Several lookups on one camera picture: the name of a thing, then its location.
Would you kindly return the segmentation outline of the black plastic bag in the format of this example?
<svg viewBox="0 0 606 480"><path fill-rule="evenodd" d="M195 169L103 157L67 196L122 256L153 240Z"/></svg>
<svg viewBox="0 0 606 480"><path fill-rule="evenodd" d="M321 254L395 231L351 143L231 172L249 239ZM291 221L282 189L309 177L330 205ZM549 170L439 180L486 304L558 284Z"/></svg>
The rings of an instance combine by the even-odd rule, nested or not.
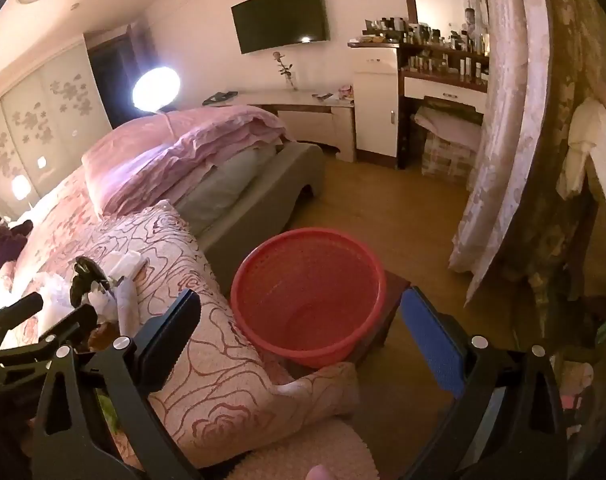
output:
<svg viewBox="0 0 606 480"><path fill-rule="evenodd" d="M111 290L109 278L104 274L97 262L85 257L78 256L73 263L74 275L71 281L70 304L73 308L82 305L84 297L87 296L94 286L104 292Z"/></svg>

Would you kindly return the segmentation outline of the pink paper wrapper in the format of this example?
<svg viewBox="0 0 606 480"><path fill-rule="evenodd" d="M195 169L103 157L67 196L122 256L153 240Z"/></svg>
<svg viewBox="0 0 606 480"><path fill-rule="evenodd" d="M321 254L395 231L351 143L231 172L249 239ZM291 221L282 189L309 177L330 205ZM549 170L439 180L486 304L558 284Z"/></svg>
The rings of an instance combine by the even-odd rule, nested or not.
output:
<svg viewBox="0 0 606 480"><path fill-rule="evenodd" d="M130 278L122 278L114 290L120 334L134 338L140 327L136 285Z"/></svg>

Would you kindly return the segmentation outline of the red plastic mesh trash basket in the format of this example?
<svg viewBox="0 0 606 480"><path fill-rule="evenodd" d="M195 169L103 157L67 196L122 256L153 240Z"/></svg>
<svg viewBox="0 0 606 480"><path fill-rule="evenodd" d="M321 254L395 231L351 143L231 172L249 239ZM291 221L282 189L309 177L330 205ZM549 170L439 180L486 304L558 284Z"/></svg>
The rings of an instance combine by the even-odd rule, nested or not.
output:
<svg viewBox="0 0 606 480"><path fill-rule="evenodd" d="M304 228L270 238L243 260L230 307L257 348L322 368L352 353L379 321L385 296L383 266L367 246Z"/></svg>

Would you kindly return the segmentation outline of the white tissue pack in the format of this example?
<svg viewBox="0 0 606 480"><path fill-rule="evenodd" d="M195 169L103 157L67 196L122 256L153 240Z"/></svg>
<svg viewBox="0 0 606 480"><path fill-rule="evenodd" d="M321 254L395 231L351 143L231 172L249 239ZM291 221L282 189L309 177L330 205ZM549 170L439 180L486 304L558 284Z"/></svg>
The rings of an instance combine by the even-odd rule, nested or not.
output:
<svg viewBox="0 0 606 480"><path fill-rule="evenodd" d="M129 252L112 252L107 255L100 264L105 276L114 282L121 278L135 280L136 276L149 262L141 252L130 250Z"/></svg>

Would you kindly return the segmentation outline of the dark red low stool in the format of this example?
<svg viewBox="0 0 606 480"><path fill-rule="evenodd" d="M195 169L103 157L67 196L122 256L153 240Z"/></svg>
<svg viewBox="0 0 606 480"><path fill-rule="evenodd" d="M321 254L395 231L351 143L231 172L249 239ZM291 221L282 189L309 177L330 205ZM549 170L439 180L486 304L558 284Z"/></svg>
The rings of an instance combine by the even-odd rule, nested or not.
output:
<svg viewBox="0 0 606 480"><path fill-rule="evenodd" d="M347 362L353 363L355 366L361 364L371 352L384 346L402 296L405 290L410 288L409 281L390 271L385 272L385 279L387 280L387 292L385 293L381 315L375 326L369 330L368 334L346 358Z"/></svg>

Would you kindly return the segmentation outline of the folded pink quilt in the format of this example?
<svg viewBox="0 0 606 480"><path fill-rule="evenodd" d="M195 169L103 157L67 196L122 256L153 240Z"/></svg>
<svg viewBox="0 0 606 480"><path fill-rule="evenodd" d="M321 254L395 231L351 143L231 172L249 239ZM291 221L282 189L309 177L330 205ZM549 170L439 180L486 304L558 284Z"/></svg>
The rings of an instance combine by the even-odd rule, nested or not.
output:
<svg viewBox="0 0 606 480"><path fill-rule="evenodd" d="M97 215L124 216L160 200L178 202L248 148L291 140L285 123L260 107L197 107L118 126L82 155L82 166Z"/></svg>

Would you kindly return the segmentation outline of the white sliding door wardrobe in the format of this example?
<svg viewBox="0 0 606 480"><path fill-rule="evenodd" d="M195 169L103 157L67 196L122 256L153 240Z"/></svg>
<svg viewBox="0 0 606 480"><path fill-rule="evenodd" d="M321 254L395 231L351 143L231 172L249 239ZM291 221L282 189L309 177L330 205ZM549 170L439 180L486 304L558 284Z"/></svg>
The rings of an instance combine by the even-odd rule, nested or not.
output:
<svg viewBox="0 0 606 480"><path fill-rule="evenodd" d="M112 131L79 40L0 96L0 216L18 218Z"/></svg>

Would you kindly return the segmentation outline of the pink lace curtain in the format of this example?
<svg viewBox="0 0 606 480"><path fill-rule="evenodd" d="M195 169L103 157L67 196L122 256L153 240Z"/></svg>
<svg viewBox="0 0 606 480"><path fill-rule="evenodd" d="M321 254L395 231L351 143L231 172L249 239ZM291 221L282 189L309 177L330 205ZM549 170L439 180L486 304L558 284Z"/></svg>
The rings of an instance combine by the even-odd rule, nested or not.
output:
<svg viewBox="0 0 606 480"><path fill-rule="evenodd" d="M491 56L481 144L448 266L471 273L471 300L521 204L550 93L547 0L489 0Z"/></svg>

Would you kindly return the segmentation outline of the plaid covered dresser stool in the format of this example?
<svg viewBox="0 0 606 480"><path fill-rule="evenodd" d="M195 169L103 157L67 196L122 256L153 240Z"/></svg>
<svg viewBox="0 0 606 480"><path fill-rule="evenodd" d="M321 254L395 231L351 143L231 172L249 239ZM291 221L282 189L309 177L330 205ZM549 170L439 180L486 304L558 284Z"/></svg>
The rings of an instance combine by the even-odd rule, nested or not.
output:
<svg viewBox="0 0 606 480"><path fill-rule="evenodd" d="M425 131L421 173L466 185L481 144L483 115L469 105L425 98L413 120Z"/></svg>

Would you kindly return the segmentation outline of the white low tv cabinet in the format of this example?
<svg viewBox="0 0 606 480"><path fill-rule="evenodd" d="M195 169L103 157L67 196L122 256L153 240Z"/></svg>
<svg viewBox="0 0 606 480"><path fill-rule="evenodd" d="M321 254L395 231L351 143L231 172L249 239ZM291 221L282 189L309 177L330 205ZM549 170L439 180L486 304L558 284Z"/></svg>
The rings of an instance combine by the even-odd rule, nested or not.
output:
<svg viewBox="0 0 606 480"><path fill-rule="evenodd" d="M224 101L207 99L203 106L251 105L268 110L286 125L292 139L329 146L343 162L355 162L355 118L352 100L294 90L241 92Z"/></svg>

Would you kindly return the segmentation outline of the rose in glass vase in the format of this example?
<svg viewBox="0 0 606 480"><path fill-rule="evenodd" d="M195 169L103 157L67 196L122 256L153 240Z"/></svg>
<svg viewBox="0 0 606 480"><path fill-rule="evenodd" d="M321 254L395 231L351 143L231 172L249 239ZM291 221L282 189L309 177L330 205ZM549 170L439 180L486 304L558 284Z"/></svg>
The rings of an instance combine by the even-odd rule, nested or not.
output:
<svg viewBox="0 0 606 480"><path fill-rule="evenodd" d="M278 51L273 53L273 58L278 65L279 74L286 79L288 88L297 91L297 85L293 78L293 65L285 62L285 56Z"/></svg>

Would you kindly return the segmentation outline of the dresser with cosmetics shelf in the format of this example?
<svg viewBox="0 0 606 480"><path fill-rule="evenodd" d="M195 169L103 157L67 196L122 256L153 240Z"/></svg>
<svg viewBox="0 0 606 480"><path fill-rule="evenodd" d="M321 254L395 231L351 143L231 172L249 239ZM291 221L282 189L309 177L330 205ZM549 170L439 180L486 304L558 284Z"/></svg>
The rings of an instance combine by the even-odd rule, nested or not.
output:
<svg viewBox="0 0 606 480"><path fill-rule="evenodd" d="M443 39L434 39L425 24L405 22L397 44L399 66L399 127L397 166L404 168L420 157L425 136L418 131L413 116L425 101L434 101L448 110L480 122L486 112L488 83L483 79L489 59L474 51L453 48Z"/></svg>

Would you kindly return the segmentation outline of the white tall cabinet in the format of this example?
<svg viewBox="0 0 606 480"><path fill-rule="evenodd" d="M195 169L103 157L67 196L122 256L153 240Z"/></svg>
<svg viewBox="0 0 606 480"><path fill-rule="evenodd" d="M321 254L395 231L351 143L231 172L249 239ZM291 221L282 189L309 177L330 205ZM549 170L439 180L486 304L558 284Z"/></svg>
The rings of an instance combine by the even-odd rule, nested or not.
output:
<svg viewBox="0 0 606 480"><path fill-rule="evenodd" d="M349 45L353 70L356 148L397 157L399 62L390 47Z"/></svg>

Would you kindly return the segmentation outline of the grey bed frame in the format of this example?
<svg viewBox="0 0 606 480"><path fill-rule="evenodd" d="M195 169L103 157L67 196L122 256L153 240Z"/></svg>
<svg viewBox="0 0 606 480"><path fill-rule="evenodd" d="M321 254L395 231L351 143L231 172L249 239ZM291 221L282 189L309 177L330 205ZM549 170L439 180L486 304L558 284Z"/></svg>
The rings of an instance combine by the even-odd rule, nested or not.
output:
<svg viewBox="0 0 606 480"><path fill-rule="evenodd" d="M175 208L198 241L221 293L257 246L281 233L303 194L323 190L325 158L314 144L289 142L250 171L248 151L224 162Z"/></svg>

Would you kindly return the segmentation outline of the wall mounted black television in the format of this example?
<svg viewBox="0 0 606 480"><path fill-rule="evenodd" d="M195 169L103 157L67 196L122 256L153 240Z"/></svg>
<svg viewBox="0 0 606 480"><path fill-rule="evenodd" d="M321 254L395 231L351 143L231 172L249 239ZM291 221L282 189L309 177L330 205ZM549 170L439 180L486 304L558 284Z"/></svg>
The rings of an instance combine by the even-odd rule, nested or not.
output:
<svg viewBox="0 0 606 480"><path fill-rule="evenodd" d="M242 54L329 39L324 0L247 0L231 13Z"/></svg>

